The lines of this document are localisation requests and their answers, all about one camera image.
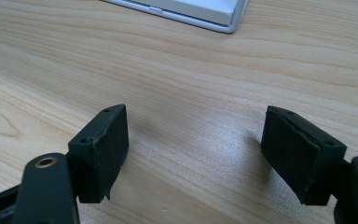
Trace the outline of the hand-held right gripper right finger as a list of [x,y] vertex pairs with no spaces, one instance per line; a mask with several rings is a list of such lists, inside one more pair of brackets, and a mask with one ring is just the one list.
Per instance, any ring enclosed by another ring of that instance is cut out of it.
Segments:
[[297,113],[270,105],[261,151],[301,203],[326,205],[346,146]]

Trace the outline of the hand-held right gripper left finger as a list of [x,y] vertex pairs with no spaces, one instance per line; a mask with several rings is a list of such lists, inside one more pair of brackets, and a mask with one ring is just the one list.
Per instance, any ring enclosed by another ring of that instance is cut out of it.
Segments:
[[99,112],[69,143],[73,188],[82,203],[100,203],[110,191],[129,149],[124,104]]

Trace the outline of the white wire shelf rack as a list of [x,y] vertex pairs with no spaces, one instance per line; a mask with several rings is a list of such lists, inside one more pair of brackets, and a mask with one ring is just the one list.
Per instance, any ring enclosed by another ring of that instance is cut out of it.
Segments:
[[232,34],[248,0],[103,0],[219,33]]

